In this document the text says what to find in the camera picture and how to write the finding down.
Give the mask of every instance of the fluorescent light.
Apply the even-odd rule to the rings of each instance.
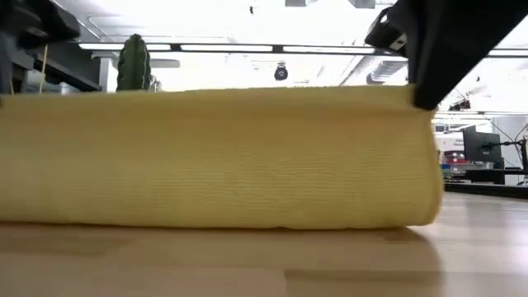
[[[343,47],[318,47],[318,46],[285,46],[285,52],[298,53],[325,53],[325,54],[373,54],[375,49],[365,48],[343,48]]]
[[[489,56],[509,56],[509,57],[526,57],[528,49],[492,49]]]
[[[171,50],[170,45],[147,45],[147,50]]]
[[[123,44],[79,44],[83,50],[122,50]],[[171,50],[170,45],[147,45],[147,50]]]
[[[123,46],[117,44],[79,44],[83,50],[122,50]]]
[[[182,45],[181,50],[194,51],[253,51],[253,52],[272,52],[273,47],[270,45]]]

